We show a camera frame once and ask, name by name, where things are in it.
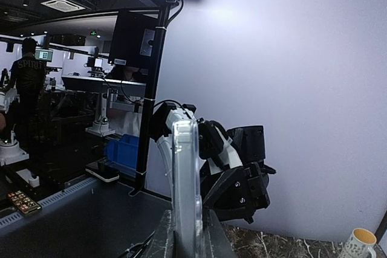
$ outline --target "black shirt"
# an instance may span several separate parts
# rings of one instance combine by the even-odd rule
[[[37,95],[42,89],[46,63],[34,57],[22,57],[13,63],[11,79],[16,79],[18,94]]]

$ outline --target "mug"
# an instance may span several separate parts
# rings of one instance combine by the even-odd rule
[[[357,228],[353,230],[350,238],[344,244],[339,258],[376,258],[374,245],[376,237],[366,229]]]

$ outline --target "clear plastic case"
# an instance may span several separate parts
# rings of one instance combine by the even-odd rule
[[[200,196],[198,125],[194,120],[174,123],[172,140],[172,206],[176,257],[204,257]]]

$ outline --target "blue bin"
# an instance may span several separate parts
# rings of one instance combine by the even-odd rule
[[[105,155],[110,161],[133,169],[137,167],[139,138],[125,134],[118,140],[111,140],[105,147]]]

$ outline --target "remote control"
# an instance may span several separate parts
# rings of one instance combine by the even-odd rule
[[[19,211],[21,211],[25,216],[35,214],[42,209],[41,205],[33,201],[21,190],[18,190],[14,193],[9,193],[8,199],[10,199],[12,204],[17,207]]]

